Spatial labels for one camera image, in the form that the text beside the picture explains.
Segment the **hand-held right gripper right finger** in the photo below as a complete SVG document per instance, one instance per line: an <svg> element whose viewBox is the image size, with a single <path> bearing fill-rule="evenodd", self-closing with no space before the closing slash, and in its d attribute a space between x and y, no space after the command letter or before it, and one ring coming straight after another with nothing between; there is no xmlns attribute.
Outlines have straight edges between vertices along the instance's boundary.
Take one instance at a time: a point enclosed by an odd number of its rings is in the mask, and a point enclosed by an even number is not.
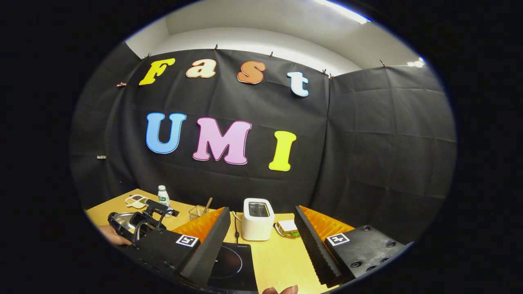
<svg viewBox="0 0 523 294"><path fill-rule="evenodd" d="M352 227L302 205L294 222L319 282L329 288L362 279L409 248L371 225Z"/></svg>

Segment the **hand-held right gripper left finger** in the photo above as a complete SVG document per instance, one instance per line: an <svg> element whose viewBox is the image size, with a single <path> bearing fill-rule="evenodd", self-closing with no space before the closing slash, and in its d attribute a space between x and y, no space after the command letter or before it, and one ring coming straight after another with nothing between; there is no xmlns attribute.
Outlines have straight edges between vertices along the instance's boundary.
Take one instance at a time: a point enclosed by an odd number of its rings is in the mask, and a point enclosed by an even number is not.
<svg viewBox="0 0 523 294"><path fill-rule="evenodd" d="M222 207L177 229L154 229L123 254L165 279L206 286L230 227L230 209Z"/></svg>

